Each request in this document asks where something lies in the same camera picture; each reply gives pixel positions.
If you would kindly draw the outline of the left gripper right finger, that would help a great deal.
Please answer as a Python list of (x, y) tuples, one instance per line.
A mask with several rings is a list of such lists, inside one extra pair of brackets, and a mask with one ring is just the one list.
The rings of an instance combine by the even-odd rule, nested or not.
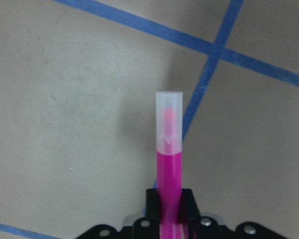
[(194, 222), (200, 217), (200, 211), (191, 189), (182, 189), (177, 219), (179, 223)]

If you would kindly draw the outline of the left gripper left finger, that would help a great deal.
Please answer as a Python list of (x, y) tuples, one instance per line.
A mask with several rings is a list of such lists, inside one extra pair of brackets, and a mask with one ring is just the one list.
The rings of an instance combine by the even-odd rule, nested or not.
[(146, 189), (146, 217), (160, 223), (160, 216), (160, 197), (157, 189)]

